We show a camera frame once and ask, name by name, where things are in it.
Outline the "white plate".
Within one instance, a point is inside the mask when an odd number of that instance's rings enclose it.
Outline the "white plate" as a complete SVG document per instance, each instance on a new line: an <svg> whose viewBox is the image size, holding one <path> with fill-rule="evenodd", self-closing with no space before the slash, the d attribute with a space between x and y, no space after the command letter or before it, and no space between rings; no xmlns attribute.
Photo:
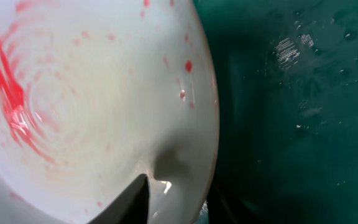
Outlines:
<svg viewBox="0 0 358 224"><path fill-rule="evenodd" d="M194 223L219 142L191 0L0 0L0 223L91 223L146 175L149 223Z"/></svg>

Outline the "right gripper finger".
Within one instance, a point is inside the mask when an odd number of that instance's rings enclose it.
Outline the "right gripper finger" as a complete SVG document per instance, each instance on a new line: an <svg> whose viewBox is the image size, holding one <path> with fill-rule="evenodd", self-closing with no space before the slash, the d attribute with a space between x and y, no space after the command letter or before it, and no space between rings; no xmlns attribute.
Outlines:
<svg viewBox="0 0 358 224"><path fill-rule="evenodd" d="M89 224L147 224L149 198L148 177L140 174Z"/></svg>

